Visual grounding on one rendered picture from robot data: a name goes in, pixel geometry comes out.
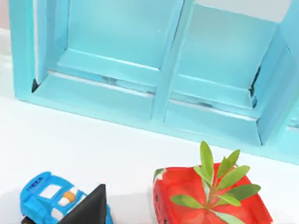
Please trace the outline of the red square plant pot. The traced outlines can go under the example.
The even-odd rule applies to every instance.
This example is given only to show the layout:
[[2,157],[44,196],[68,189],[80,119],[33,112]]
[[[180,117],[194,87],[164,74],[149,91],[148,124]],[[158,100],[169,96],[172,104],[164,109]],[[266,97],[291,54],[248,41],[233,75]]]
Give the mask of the red square plant pot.
[[[219,166],[220,163],[214,164],[215,173]],[[245,175],[232,187],[219,193],[224,194],[232,188],[250,183]],[[153,182],[153,202],[158,224],[227,224],[204,209],[191,209],[173,203],[171,197],[177,194],[192,196],[201,204],[205,204],[206,195],[202,180],[193,167],[169,167],[156,171]],[[242,200],[240,207],[227,204],[216,206],[214,210],[234,215],[245,224],[273,224],[273,219],[258,193]]]

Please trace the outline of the light blue rack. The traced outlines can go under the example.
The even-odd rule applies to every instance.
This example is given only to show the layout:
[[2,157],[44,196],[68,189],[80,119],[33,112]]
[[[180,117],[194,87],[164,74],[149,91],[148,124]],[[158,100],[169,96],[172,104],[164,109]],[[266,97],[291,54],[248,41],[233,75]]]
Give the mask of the light blue rack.
[[263,147],[299,100],[299,0],[281,22],[196,0],[8,0],[14,92],[62,111]]

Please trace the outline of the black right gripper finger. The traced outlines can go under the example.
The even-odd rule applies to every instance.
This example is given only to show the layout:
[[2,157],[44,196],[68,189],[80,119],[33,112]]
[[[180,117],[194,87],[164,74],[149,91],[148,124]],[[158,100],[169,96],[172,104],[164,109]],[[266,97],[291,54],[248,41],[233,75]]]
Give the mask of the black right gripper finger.
[[100,184],[57,224],[106,224],[106,186]]

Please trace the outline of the blue toy car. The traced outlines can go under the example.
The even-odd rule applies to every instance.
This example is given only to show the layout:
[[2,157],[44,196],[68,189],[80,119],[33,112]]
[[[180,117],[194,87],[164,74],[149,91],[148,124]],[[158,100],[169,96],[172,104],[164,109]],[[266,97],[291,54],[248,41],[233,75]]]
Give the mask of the blue toy car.
[[[87,195],[62,177],[40,173],[21,191],[21,224],[57,224]],[[106,224],[116,224],[108,203]]]

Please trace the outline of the green leafy plant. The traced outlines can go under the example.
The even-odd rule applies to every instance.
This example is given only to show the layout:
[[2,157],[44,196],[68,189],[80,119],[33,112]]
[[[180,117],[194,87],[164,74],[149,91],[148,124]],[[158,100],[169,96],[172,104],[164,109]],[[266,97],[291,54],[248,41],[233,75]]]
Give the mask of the green leafy plant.
[[240,152],[240,150],[235,150],[229,157],[224,157],[217,173],[215,173],[211,149],[205,141],[202,141],[200,143],[201,165],[194,166],[193,170],[201,177],[202,186],[206,195],[205,204],[201,204],[192,196],[184,194],[173,195],[171,201],[179,206],[191,209],[204,209],[207,212],[215,214],[227,224],[245,224],[244,221],[234,215],[214,210],[216,206],[227,204],[240,207],[242,200],[255,195],[261,189],[259,185],[250,183],[232,188],[224,194],[219,193],[224,189],[232,187],[249,172],[249,166],[236,165]]

